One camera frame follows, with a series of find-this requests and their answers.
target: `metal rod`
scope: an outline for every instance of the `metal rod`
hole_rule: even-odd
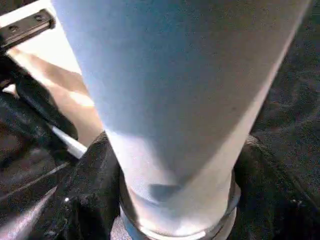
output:
[[[202,236],[219,224],[234,164],[309,4],[53,2],[139,231]]]

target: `white surface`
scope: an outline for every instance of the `white surface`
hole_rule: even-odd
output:
[[[0,26],[11,24],[41,9],[48,9],[56,15],[49,0],[39,0],[0,16]],[[55,29],[10,49],[8,54],[48,88],[60,111],[75,124],[79,142],[90,145],[103,127],[59,21]]]

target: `metal bracket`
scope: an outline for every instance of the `metal bracket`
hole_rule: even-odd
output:
[[[56,26],[55,18],[46,10],[27,16],[0,28],[0,54]]]

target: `gray cylinder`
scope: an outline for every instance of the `gray cylinder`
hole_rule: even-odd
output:
[[[53,1],[141,232],[200,238],[226,214],[232,169],[309,3]]]

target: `screw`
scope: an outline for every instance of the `screw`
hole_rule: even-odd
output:
[[[41,22],[43,20],[42,16],[40,14],[35,15],[34,19],[37,20],[38,22]]]
[[[12,26],[9,27],[9,30],[10,30],[12,33],[14,33],[14,32],[16,32],[16,31],[18,30],[18,27],[17,27],[16,25],[12,25]]]

